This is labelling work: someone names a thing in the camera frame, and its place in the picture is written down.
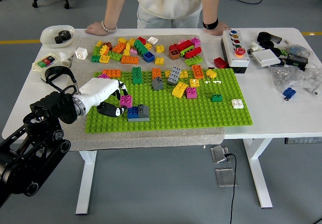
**control box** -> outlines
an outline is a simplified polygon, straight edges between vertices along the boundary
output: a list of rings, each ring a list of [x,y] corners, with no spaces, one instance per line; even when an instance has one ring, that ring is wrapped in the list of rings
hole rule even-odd
[[[234,73],[245,73],[250,62],[239,30],[224,30],[221,38],[224,60]]]

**robotic arm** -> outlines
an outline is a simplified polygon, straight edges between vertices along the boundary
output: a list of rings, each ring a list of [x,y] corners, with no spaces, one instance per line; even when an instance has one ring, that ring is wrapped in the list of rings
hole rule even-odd
[[[73,81],[64,90],[52,83],[52,79],[67,74]],[[46,71],[46,82],[59,92],[52,92],[30,105],[31,113],[23,119],[23,126],[0,143],[0,207],[13,194],[33,196],[70,149],[70,142],[63,139],[59,120],[72,124],[85,116],[92,106],[100,114],[120,116],[127,109],[104,102],[110,95],[120,99],[120,90],[128,95],[124,83],[119,80],[93,78],[80,89],[69,68],[56,66]],[[73,93],[66,91],[73,88]],[[11,145],[23,134],[23,143],[14,151]]]

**red button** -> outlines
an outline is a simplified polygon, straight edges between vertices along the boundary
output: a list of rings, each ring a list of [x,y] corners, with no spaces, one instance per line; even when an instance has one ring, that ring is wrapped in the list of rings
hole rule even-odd
[[[245,53],[246,53],[246,50],[244,48],[239,47],[235,49],[235,54],[237,56],[243,56]]]

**yellow lego brick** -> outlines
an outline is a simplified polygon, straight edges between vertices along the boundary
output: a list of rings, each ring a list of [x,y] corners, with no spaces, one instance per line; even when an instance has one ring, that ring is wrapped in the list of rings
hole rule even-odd
[[[110,56],[109,55],[101,55],[100,63],[107,64],[109,61],[110,61]]]
[[[107,55],[107,53],[109,52],[109,48],[104,45],[101,49],[100,49],[100,55]]]
[[[178,98],[182,98],[186,88],[189,87],[188,84],[179,82],[172,91],[172,95]]]
[[[171,74],[171,70],[166,70],[165,74],[166,74],[166,79],[168,79]]]
[[[100,46],[102,46],[102,45],[103,45],[103,42],[100,40],[100,41],[97,43],[97,45],[96,45],[96,46],[100,47]]]
[[[165,63],[165,59],[162,57],[156,57],[155,58],[155,64],[157,65],[163,65]]]
[[[214,79],[216,76],[217,76],[217,73],[214,72],[213,70],[209,69],[207,72],[206,72],[206,76],[211,78],[211,79]]]
[[[150,43],[146,43],[144,45],[148,50],[152,49],[152,45]]]
[[[135,42],[135,39],[133,39],[133,38],[131,38],[129,41],[127,41],[130,45],[131,45],[131,47],[133,47],[134,46],[134,42]]]
[[[195,87],[195,88],[200,87],[198,79],[190,79],[189,83],[190,83],[190,87]]]
[[[126,44],[126,43],[127,43],[127,40],[126,40],[126,39],[124,39],[124,38],[119,38],[118,42],[119,42],[119,43],[124,43],[124,44]]]
[[[165,47],[163,45],[157,45],[155,47],[155,50],[157,53],[164,53],[166,50],[165,50]]]
[[[125,49],[125,50],[123,51],[123,55],[125,55],[125,56],[130,56],[130,49]]]
[[[186,70],[181,71],[179,79],[187,79],[188,77],[188,72]]]

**blue object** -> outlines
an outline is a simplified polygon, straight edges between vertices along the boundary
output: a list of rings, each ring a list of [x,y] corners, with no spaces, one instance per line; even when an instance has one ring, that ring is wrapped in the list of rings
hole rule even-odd
[[[291,99],[291,98],[292,98],[292,96],[294,96],[294,95],[295,95],[295,93],[296,93],[296,91],[289,87],[289,88],[287,88],[287,89],[284,91],[283,95],[284,95],[285,97],[287,97],[288,99]]]
[[[143,59],[146,61],[146,62],[152,62],[154,60],[155,56],[154,54],[152,54],[151,52],[147,52],[143,55]]]
[[[127,118],[128,119],[139,118],[138,107],[128,108],[127,109]]]

